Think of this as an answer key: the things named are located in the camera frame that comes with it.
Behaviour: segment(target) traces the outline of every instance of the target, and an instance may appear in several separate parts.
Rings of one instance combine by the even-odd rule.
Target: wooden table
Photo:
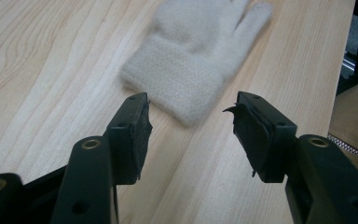
[[[290,223],[284,184],[251,178],[232,134],[238,91],[326,135],[354,0],[265,0],[270,24],[207,120],[185,128],[151,105],[142,179],[119,187],[122,223]],[[129,95],[120,66],[161,0],[0,1],[0,173],[27,183],[102,134]]]

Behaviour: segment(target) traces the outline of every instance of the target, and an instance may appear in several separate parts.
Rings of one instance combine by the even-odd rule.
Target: wood grain
[[[27,183],[101,134],[134,92],[117,79],[162,0],[0,1],[0,173]],[[142,180],[119,187],[122,223],[290,223],[284,184],[251,178],[232,134],[238,91],[326,135],[354,0],[266,0],[271,22],[209,117],[185,128],[151,105]]]

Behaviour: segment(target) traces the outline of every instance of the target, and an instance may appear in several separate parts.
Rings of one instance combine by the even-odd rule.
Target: glove cuff
[[[191,126],[224,87],[224,79],[211,67],[175,43],[151,35],[124,64],[120,77],[124,85],[147,92],[153,103]]]

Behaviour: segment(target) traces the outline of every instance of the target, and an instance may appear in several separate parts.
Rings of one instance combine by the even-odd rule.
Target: black plastic part
[[[313,204],[308,187],[301,188],[292,183],[291,179],[286,182],[286,197],[289,202],[292,219],[295,223],[306,223]]]
[[[26,200],[19,223],[50,223],[66,166],[24,185]]]
[[[296,143],[296,160],[310,190],[313,203],[296,223],[358,223],[358,170],[331,141],[303,135]],[[301,201],[301,194],[295,195]],[[298,203],[289,198],[292,215]]]
[[[131,185],[141,176],[152,131],[146,93],[126,99],[103,134],[113,151],[115,184]]]
[[[234,114],[234,133],[260,179],[282,183],[283,155],[296,141],[296,125],[262,97],[249,92],[240,91],[236,106],[225,111]]]
[[[23,206],[21,179],[14,174],[0,174],[0,223],[17,219]]]
[[[117,223],[109,142],[92,136],[74,145],[51,223]]]

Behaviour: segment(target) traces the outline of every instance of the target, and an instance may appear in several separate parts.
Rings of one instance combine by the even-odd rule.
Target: knitted glove
[[[167,0],[143,45],[120,71],[124,84],[190,126],[207,114],[271,14],[247,0]]]

